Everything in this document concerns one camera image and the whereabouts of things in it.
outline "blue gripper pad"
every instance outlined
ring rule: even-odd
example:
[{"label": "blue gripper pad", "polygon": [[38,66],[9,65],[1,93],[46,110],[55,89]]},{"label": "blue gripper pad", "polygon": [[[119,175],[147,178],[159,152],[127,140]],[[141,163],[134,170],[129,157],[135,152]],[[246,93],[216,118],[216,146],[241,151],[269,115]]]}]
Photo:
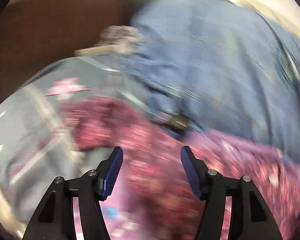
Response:
[{"label": "blue gripper pad", "polygon": [[183,168],[185,169],[193,194],[195,194],[200,199],[201,197],[200,179],[194,166],[195,157],[192,152],[190,153],[192,156],[191,157],[189,156],[188,153],[189,150],[187,148],[189,148],[189,146],[183,146],[181,149],[181,162]]},{"label": "blue gripper pad", "polygon": [[101,200],[106,200],[111,195],[117,180],[121,165],[123,162],[123,150],[116,146],[112,151],[110,157],[102,161],[98,168],[98,185]]}]

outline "metal screw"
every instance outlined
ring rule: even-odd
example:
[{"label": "metal screw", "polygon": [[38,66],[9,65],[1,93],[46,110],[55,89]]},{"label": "metal screw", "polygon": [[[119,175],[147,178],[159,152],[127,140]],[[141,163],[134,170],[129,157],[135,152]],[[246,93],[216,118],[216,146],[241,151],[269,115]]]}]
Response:
[{"label": "metal screw", "polygon": [[214,176],[217,174],[217,171],[214,169],[210,169],[210,170],[208,170],[208,174],[210,174],[211,176]]},{"label": "metal screw", "polygon": [[244,175],[244,176],[242,177],[242,179],[243,179],[245,182],[249,182],[249,181],[251,180],[251,178],[250,178],[249,176],[247,176],[247,175]]},{"label": "metal screw", "polygon": [[96,170],[90,170],[90,171],[88,171],[88,175],[89,176],[94,176],[96,174],[97,174]]},{"label": "metal screw", "polygon": [[55,182],[55,183],[60,183],[62,180],[63,180],[62,177],[56,177],[56,178],[54,179],[54,182]]}]

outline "brown wall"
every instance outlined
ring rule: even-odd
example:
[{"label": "brown wall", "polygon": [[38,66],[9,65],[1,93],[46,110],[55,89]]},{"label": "brown wall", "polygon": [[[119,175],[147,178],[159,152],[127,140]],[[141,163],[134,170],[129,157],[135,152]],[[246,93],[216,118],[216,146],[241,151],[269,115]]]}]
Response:
[{"label": "brown wall", "polygon": [[120,25],[118,0],[11,0],[0,16],[0,103],[28,78]]}]

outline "pink cloth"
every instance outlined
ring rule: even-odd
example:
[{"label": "pink cloth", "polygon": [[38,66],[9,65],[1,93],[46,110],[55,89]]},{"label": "pink cloth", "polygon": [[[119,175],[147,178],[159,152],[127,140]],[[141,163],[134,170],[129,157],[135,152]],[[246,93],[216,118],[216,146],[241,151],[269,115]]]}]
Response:
[{"label": "pink cloth", "polygon": [[[64,107],[65,123],[82,150],[120,146],[124,161],[114,191],[100,203],[118,210],[105,218],[111,239],[193,239],[204,202],[191,192],[180,161],[189,145],[197,158],[223,176],[249,175],[266,200],[284,240],[300,228],[300,168],[277,149],[217,131],[179,142],[119,99],[94,97]],[[231,199],[226,200],[222,240],[227,239]]]}]

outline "gray fabric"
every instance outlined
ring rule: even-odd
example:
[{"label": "gray fabric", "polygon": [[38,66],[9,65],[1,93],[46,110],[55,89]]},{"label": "gray fabric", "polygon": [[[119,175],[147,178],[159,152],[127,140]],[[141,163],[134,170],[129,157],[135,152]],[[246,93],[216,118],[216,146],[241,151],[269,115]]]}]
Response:
[{"label": "gray fabric", "polygon": [[25,223],[55,177],[77,178],[112,152],[106,147],[76,151],[70,132],[63,127],[58,96],[44,96],[55,80],[74,77],[90,91],[73,93],[68,103],[103,95],[121,98],[144,111],[145,90],[121,72],[113,55],[55,62],[0,104],[0,188]]}]

